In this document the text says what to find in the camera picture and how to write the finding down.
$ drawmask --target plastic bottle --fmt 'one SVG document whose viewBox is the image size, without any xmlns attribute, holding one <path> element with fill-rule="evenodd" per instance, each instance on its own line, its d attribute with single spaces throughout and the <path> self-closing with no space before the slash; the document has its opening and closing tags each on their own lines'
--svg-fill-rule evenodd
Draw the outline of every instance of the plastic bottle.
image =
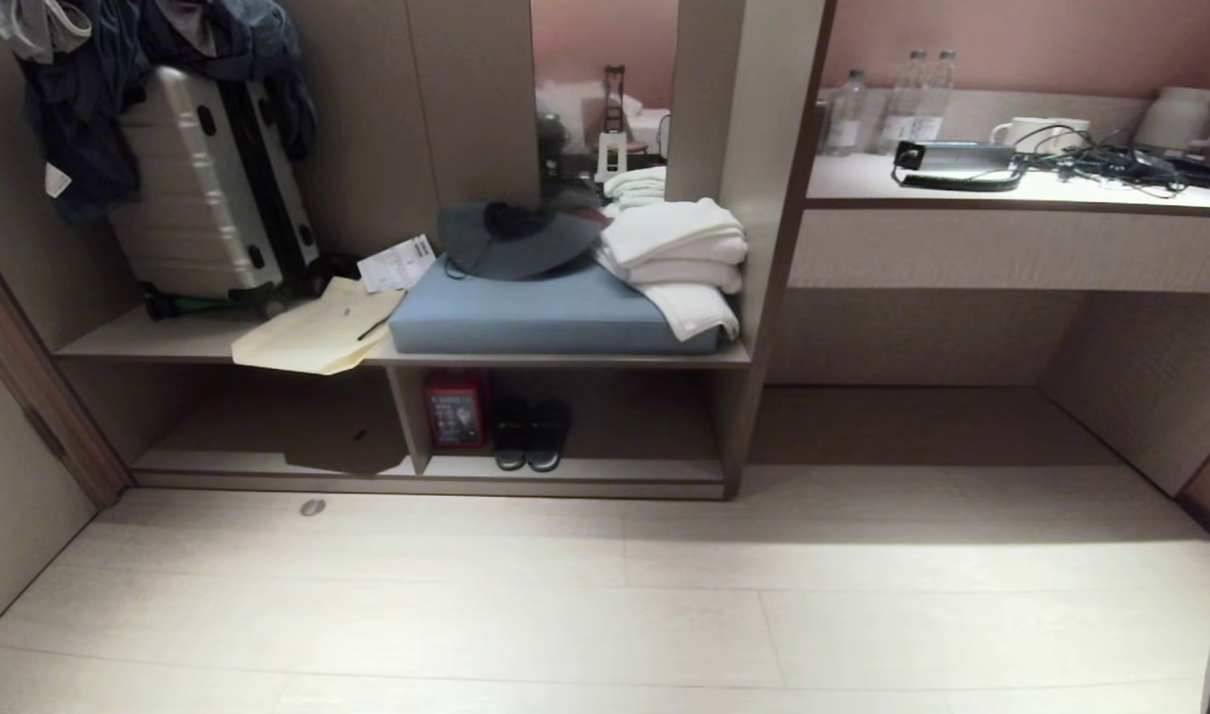
<svg viewBox="0 0 1210 714">
<path fill-rule="evenodd" d="M 826 154 L 847 156 L 855 150 L 855 137 L 860 134 L 865 116 L 865 86 L 862 69 L 847 73 L 847 85 L 842 85 L 835 97 L 830 117 L 830 134 L 826 134 Z"/>
<path fill-rule="evenodd" d="M 927 77 L 918 114 L 914 119 L 914 140 L 939 139 L 940 125 L 944 123 L 945 110 L 949 110 L 949 97 L 953 94 L 953 61 L 957 57 L 955 50 L 940 52 L 940 64 Z"/>
<path fill-rule="evenodd" d="M 887 117 L 883 119 L 883 132 L 874 142 L 874 154 L 894 154 L 901 140 L 912 139 L 914 117 L 922 102 L 922 86 L 927 82 L 923 59 L 927 59 L 927 53 L 922 50 L 910 52 L 910 62 L 895 75 L 895 87 L 887 103 Z"/>
</svg>

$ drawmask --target silver suitcase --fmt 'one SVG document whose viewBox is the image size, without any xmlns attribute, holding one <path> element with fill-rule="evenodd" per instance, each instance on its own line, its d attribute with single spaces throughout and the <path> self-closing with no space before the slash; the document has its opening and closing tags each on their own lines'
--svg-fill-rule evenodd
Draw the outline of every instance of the silver suitcase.
<svg viewBox="0 0 1210 714">
<path fill-rule="evenodd" d="M 148 310 L 151 294 L 282 306 L 321 293 L 318 244 L 260 82 L 160 68 L 121 126 L 142 201 L 110 220 Z"/>
</svg>

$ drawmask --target red box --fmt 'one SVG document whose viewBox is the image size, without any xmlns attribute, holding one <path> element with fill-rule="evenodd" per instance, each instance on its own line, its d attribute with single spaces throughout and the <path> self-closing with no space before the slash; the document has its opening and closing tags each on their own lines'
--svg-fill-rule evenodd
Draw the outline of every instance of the red box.
<svg viewBox="0 0 1210 714">
<path fill-rule="evenodd" d="M 443 370 L 430 375 L 425 384 L 425 408 L 434 447 L 485 447 L 490 392 L 485 370 Z"/>
</svg>

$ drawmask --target tag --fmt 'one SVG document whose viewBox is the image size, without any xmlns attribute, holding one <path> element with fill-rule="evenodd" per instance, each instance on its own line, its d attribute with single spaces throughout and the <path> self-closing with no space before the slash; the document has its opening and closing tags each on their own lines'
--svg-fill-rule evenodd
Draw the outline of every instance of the tag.
<svg viewBox="0 0 1210 714">
<path fill-rule="evenodd" d="M 940 137 L 943 117 L 914 119 L 914 140 L 935 140 Z"/>
<path fill-rule="evenodd" d="M 46 194 L 48 197 L 58 198 L 70 185 L 71 177 L 58 171 L 53 163 L 46 163 Z"/>
<path fill-rule="evenodd" d="M 860 122 L 842 121 L 830 127 L 830 145 L 855 145 L 855 136 L 860 133 Z"/>
<path fill-rule="evenodd" d="M 428 244 L 426 236 L 417 235 L 359 261 L 359 273 L 368 293 L 409 289 L 420 282 L 420 276 L 428 272 L 433 261 L 437 261 L 437 255 L 433 254 L 432 244 Z"/>
<path fill-rule="evenodd" d="M 883 122 L 883 139 L 886 140 L 909 140 L 912 134 L 914 117 L 887 117 L 887 121 Z"/>
</svg>

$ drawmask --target slipper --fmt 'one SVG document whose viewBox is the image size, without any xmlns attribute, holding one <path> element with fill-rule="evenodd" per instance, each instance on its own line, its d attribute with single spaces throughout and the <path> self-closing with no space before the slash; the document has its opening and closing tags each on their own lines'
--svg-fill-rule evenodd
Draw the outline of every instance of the slipper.
<svg viewBox="0 0 1210 714">
<path fill-rule="evenodd" d="M 495 462 L 500 470 L 517 471 L 526 462 L 530 447 L 530 410 L 519 398 L 506 398 L 492 410 Z"/>
<path fill-rule="evenodd" d="M 541 402 L 530 420 L 530 447 L 526 463 L 530 470 L 546 474 L 560 465 L 560 450 L 569 434 L 569 404 Z"/>
</svg>

